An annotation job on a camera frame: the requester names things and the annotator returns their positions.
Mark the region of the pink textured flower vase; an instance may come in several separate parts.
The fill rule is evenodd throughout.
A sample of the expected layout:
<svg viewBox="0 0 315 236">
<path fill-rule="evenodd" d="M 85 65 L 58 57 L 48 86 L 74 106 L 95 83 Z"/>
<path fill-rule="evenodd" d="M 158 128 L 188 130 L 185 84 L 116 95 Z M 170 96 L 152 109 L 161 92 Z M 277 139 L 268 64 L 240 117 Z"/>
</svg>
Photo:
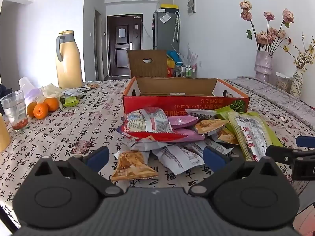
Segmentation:
<svg viewBox="0 0 315 236">
<path fill-rule="evenodd" d="M 270 75 L 272 74 L 272 59 L 273 54 L 266 51 L 257 51 L 256 52 L 256 61 L 254 70 L 256 72 L 255 77 L 269 82 Z"/>
</svg>

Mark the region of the yellow thermos jug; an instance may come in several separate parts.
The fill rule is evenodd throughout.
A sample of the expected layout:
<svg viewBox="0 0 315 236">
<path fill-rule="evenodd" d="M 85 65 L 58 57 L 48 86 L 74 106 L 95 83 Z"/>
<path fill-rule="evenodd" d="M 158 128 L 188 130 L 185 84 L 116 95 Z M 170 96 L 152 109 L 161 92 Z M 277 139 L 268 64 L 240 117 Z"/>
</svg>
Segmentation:
<svg viewBox="0 0 315 236">
<path fill-rule="evenodd" d="M 83 85 L 80 52 L 73 30 L 65 30 L 56 38 L 56 70 L 61 89 L 73 89 Z"/>
</svg>

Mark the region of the calligraphy print tablecloth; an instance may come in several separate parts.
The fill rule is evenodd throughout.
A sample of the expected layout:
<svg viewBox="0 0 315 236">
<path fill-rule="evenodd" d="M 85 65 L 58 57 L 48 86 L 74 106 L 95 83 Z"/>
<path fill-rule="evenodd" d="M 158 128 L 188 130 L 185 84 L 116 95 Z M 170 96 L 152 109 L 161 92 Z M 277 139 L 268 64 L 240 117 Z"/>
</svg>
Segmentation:
<svg viewBox="0 0 315 236">
<path fill-rule="evenodd" d="M 249 96 L 249 110 L 264 119 L 283 146 L 295 148 L 298 136 L 314 135 L 312 129 L 283 109 L 230 84 Z M 107 146 L 111 153 L 127 148 L 126 140 L 116 131 L 123 116 L 122 94 L 127 85 L 127 80 L 101 82 L 77 106 L 55 111 L 43 120 L 31 119 L 23 131 L 10 130 L 10 145 L 1 153 L 1 207 L 12 222 L 17 222 L 13 197 L 42 156 L 59 161 L 75 154 L 87 155 L 101 146 Z"/>
</svg>

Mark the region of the green snack pack on left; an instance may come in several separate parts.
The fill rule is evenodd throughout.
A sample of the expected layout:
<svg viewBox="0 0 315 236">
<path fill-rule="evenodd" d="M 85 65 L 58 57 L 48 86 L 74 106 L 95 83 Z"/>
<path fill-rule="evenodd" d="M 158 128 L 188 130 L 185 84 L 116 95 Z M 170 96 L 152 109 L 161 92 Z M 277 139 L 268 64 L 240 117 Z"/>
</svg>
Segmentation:
<svg viewBox="0 0 315 236">
<path fill-rule="evenodd" d="M 74 107 L 79 104 L 79 100 L 75 96 L 68 96 L 64 99 L 64 107 Z"/>
</svg>

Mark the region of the floral patterned small vase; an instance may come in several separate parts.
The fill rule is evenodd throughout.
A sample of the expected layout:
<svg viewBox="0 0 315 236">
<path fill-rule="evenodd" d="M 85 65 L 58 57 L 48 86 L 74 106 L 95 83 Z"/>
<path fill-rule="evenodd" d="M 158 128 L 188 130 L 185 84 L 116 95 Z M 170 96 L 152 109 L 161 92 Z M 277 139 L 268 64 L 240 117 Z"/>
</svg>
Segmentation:
<svg viewBox="0 0 315 236">
<path fill-rule="evenodd" d="M 304 75 L 304 70 L 300 68 L 297 68 L 293 74 L 290 94 L 296 98 L 299 98 L 302 93 L 303 79 L 304 79 L 303 75 Z"/>
</svg>

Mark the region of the grey refrigerator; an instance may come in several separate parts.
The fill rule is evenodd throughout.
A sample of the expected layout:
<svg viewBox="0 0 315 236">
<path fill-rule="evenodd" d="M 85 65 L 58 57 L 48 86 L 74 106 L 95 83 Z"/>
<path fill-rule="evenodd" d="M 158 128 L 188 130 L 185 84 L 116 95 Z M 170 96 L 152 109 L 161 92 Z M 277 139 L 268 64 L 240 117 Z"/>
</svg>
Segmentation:
<svg viewBox="0 0 315 236">
<path fill-rule="evenodd" d="M 179 13 L 160 12 L 153 13 L 153 49 L 179 51 Z"/>
</svg>

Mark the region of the dried pink rose bouquet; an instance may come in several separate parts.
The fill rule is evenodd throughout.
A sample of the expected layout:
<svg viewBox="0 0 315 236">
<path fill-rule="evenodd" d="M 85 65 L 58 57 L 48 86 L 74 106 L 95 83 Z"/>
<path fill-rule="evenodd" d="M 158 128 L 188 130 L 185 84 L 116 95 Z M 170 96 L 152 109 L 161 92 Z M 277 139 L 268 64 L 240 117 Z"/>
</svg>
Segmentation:
<svg viewBox="0 0 315 236">
<path fill-rule="evenodd" d="M 275 19 L 275 16 L 270 11 L 263 13 L 266 20 L 266 30 L 257 31 L 253 24 L 253 16 L 251 14 L 252 5 L 249 1 L 241 1 L 239 3 L 241 14 L 240 17 L 250 23 L 251 28 L 246 31 L 248 39 L 255 39 L 257 50 L 268 52 L 273 54 L 278 48 L 283 49 L 285 52 L 289 51 L 289 45 L 292 40 L 287 36 L 286 31 L 283 29 L 289 28 L 294 23 L 294 13 L 288 9 L 284 9 L 282 12 L 282 22 L 279 28 L 273 28 L 270 26 L 270 22 Z"/>
</svg>

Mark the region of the red cardboard snack box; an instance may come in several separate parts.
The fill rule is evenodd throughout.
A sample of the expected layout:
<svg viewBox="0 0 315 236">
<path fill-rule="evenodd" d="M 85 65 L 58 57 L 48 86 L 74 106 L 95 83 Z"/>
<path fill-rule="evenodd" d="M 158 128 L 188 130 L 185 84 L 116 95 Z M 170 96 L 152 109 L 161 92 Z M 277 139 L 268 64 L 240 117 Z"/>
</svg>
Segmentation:
<svg viewBox="0 0 315 236">
<path fill-rule="evenodd" d="M 148 107 L 168 116 L 185 115 L 187 109 L 216 110 L 229 106 L 246 112 L 249 96 L 217 78 L 134 77 L 123 92 L 125 114 Z"/>
</svg>

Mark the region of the red silver snack bag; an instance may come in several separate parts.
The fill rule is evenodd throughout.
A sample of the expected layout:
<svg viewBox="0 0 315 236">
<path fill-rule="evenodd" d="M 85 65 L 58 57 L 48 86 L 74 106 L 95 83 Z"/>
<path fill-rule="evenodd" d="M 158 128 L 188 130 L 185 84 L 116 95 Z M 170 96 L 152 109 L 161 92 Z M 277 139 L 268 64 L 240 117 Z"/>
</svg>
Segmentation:
<svg viewBox="0 0 315 236">
<path fill-rule="evenodd" d="M 176 142 L 187 137 L 187 134 L 173 130 L 160 108 L 139 109 L 126 114 L 123 124 L 116 131 L 136 142 Z"/>
</svg>

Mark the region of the pink snack pack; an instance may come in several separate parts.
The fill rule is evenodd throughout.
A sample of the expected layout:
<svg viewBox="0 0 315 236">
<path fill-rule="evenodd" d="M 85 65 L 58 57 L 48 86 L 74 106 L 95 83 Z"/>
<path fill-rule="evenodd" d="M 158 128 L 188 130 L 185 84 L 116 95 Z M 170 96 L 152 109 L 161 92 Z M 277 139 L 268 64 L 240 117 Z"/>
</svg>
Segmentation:
<svg viewBox="0 0 315 236">
<path fill-rule="evenodd" d="M 199 118 L 195 116 L 184 115 L 170 116 L 168 117 L 168 120 L 173 129 L 179 129 L 194 126 L 199 121 Z"/>
</svg>

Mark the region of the orange triangle snack pack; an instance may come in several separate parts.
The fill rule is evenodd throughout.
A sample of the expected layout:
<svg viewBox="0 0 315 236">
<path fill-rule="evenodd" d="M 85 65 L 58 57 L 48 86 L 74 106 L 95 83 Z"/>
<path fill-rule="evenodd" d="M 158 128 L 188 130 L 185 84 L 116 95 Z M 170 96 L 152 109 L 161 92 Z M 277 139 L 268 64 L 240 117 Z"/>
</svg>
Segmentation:
<svg viewBox="0 0 315 236">
<path fill-rule="evenodd" d="M 116 170 L 110 180 L 142 180 L 158 176 L 153 168 L 147 165 L 150 152 L 123 151 L 115 156 L 118 159 Z"/>
</svg>

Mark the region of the wooden chair back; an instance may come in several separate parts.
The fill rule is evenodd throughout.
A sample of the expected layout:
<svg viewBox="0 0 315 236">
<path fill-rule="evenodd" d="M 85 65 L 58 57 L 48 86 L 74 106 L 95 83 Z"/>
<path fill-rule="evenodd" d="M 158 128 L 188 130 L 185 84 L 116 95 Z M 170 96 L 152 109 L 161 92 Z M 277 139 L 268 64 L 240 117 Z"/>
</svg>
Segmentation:
<svg viewBox="0 0 315 236">
<path fill-rule="evenodd" d="M 128 50 L 130 76 L 166 78 L 168 74 L 165 50 Z"/>
</svg>

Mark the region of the left orange mandarin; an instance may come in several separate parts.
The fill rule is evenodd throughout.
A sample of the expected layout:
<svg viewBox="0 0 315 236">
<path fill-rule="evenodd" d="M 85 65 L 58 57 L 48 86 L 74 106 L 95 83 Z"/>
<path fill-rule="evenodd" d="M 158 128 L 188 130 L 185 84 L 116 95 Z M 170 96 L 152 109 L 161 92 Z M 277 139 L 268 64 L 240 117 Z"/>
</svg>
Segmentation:
<svg viewBox="0 0 315 236">
<path fill-rule="evenodd" d="M 34 108 L 36 107 L 36 105 L 37 105 L 37 102 L 31 102 L 31 103 L 29 103 L 29 104 L 27 105 L 27 109 L 26 109 L 27 115 L 28 115 L 29 117 L 31 117 L 31 118 L 34 118 L 34 117 L 35 117 L 35 116 L 34 116 Z"/>
</svg>

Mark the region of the long green white snack pack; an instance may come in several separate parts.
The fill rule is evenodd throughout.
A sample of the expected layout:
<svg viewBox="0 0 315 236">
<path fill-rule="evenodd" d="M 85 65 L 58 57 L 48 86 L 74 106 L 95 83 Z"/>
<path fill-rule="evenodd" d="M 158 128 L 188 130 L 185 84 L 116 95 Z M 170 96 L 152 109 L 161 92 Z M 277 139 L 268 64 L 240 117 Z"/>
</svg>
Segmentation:
<svg viewBox="0 0 315 236">
<path fill-rule="evenodd" d="M 242 153 L 247 161 L 259 161 L 266 156 L 269 146 L 282 147 L 276 134 L 256 112 L 223 112 L 232 127 Z"/>
</svg>

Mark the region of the pink folded table runner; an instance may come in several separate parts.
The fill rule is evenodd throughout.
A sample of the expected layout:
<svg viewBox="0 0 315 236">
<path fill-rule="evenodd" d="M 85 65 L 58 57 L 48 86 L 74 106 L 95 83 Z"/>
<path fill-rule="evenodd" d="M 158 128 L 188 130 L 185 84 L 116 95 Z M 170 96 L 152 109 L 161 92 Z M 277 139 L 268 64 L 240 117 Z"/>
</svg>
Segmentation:
<svg viewBox="0 0 315 236">
<path fill-rule="evenodd" d="M 277 88 L 276 86 L 254 77 L 237 77 L 226 79 L 227 82 L 236 84 L 252 93 L 268 100 L 314 131 L 314 109 L 298 98 Z"/>
</svg>

